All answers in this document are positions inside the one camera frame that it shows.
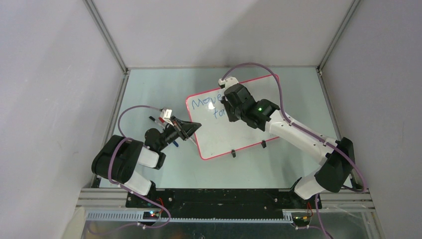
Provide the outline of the pink framed whiteboard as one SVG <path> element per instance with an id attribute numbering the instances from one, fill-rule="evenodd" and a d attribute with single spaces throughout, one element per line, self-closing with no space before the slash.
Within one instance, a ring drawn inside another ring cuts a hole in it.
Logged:
<path id="1" fill-rule="evenodd" d="M 202 124 L 194 134 L 201 159 L 213 159 L 278 138 L 253 129 L 241 120 L 230 122 L 220 102 L 223 92 L 223 89 L 216 88 L 186 98 L 190 121 Z"/>

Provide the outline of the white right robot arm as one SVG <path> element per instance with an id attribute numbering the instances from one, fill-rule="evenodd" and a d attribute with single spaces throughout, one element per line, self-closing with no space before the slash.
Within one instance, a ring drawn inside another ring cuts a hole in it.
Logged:
<path id="1" fill-rule="evenodd" d="M 311 174 L 299 179 L 293 186 L 289 200 L 295 208 L 304 207 L 310 197 L 322 191 L 337 193 L 352 170 L 349 157 L 352 143 L 323 137 L 289 117 L 281 108 L 267 100 L 256 101 L 240 83 L 225 83 L 221 102 L 230 122 L 241 120 L 253 129 L 278 136 L 308 153 L 319 164 Z"/>

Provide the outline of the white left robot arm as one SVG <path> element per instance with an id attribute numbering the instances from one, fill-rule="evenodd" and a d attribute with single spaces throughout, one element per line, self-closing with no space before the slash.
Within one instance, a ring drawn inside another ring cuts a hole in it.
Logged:
<path id="1" fill-rule="evenodd" d="M 145 141 L 113 135 L 94 158 L 91 170 L 113 184 L 136 192 L 138 201 L 145 207 L 152 207 L 157 202 L 155 183 L 135 171 L 141 165 L 159 170 L 165 161 L 163 150 L 175 140 L 189 140 L 202 126 L 199 122 L 184 121 L 170 117 L 162 131 L 150 128 L 145 132 Z"/>

